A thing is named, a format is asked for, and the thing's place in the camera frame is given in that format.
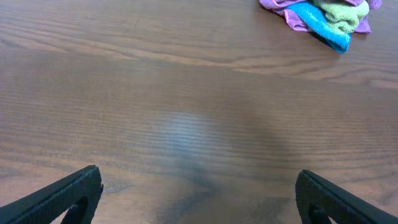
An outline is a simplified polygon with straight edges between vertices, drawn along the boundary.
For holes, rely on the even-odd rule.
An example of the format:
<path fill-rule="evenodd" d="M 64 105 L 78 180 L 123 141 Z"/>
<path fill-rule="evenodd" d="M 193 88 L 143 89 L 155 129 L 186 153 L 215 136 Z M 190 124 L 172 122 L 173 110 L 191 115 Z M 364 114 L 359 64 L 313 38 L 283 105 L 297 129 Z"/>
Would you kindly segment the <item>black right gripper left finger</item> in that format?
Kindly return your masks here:
<path fill-rule="evenodd" d="M 2 206 L 1 223 L 51 223 L 64 213 L 62 223 L 90 224 L 102 192 L 99 167 L 90 165 Z"/>

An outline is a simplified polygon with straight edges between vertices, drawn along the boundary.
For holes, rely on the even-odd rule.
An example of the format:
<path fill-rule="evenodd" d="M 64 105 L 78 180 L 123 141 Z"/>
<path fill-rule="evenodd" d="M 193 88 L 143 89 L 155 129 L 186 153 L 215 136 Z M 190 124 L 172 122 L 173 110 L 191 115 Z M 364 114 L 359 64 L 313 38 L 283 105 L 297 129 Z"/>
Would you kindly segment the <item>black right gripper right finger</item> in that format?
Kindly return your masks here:
<path fill-rule="evenodd" d="M 365 202 L 310 170 L 295 183 L 295 200 L 302 224 L 396 224 L 397 217 Z"/>

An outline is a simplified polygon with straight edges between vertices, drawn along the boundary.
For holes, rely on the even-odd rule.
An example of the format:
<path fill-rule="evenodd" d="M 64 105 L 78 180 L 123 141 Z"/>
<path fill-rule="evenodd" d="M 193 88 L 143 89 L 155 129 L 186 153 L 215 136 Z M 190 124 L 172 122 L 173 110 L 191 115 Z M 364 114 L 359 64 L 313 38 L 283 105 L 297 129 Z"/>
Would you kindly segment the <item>purple microfiber cloth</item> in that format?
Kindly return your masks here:
<path fill-rule="evenodd" d="M 351 4 L 357 6 L 358 2 L 366 1 L 369 4 L 370 10 L 379 9 L 382 5 L 382 0 L 327 0 L 327 1 L 349 1 Z M 287 9 L 291 4 L 301 2 L 301 0 L 260 0 L 262 7 L 270 10 L 280 16 L 285 17 L 288 26 L 296 31 L 308 32 L 310 28 L 299 18 L 294 11 Z"/>

